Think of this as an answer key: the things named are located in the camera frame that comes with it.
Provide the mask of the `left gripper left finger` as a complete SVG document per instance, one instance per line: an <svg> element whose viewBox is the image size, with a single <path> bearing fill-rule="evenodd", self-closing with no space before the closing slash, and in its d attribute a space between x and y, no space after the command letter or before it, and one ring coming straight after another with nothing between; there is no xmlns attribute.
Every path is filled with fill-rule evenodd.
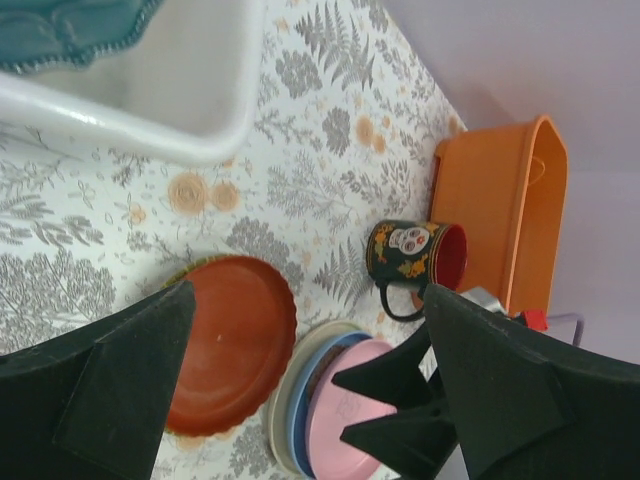
<svg viewBox="0 0 640 480"><path fill-rule="evenodd" d="M150 478L195 307L181 281L2 356L2 478Z"/></svg>

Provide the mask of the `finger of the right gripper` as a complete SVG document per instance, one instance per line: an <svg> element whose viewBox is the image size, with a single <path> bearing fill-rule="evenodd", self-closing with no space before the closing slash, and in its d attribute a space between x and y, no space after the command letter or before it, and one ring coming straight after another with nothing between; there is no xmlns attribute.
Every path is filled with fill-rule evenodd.
<svg viewBox="0 0 640 480"><path fill-rule="evenodd" d="M419 368L432 346L427 325L422 324L391 351L337 372L332 383L348 391L409 410L440 399L440 379L427 380Z"/></svg>
<svg viewBox="0 0 640 480"><path fill-rule="evenodd" d="M444 404L430 404L345 427L340 440L396 473L439 473L458 446Z"/></svg>

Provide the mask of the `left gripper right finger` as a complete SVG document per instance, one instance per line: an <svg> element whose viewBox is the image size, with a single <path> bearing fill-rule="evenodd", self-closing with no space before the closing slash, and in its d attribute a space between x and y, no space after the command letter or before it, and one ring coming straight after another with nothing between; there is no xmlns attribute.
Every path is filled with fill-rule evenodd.
<svg viewBox="0 0 640 480"><path fill-rule="evenodd" d="M638 365L438 285L427 287L424 313L470 478L638 478Z"/></svg>

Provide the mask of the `pink round plate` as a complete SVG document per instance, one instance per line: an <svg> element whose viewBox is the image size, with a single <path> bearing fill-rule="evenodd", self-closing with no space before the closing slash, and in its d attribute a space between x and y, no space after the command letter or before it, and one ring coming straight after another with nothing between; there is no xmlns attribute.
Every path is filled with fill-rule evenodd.
<svg viewBox="0 0 640 480"><path fill-rule="evenodd" d="M332 383L335 374L364 364L391 350L380 339L342 348L323 371L311 398L306 424L306 450L316 479L369 479L381 462L341 440L351 425L390 415L396 408Z"/></svg>

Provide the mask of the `red gold rimmed plate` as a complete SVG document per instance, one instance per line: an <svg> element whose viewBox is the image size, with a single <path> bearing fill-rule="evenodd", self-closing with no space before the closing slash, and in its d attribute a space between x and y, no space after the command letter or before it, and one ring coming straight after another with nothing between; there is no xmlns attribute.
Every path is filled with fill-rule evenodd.
<svg viewBox="0 0 640 480"><path fill-rule="evenodd" d="M168 414L169 432L210 436L240 425L269 398L296 341L288 282L255 257L218 255L167 280L189 281L193 327Z"/></svg>

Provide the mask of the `teal scalloped plate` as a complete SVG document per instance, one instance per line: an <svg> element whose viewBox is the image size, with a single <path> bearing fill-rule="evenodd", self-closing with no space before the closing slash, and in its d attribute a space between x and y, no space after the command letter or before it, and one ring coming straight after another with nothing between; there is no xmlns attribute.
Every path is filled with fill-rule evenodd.
<svg viewBox="0 0 640 480"><path fill-rule="evenodd" d="M134 46L160 1L3 1L1 70L82 70Z"/></svg>

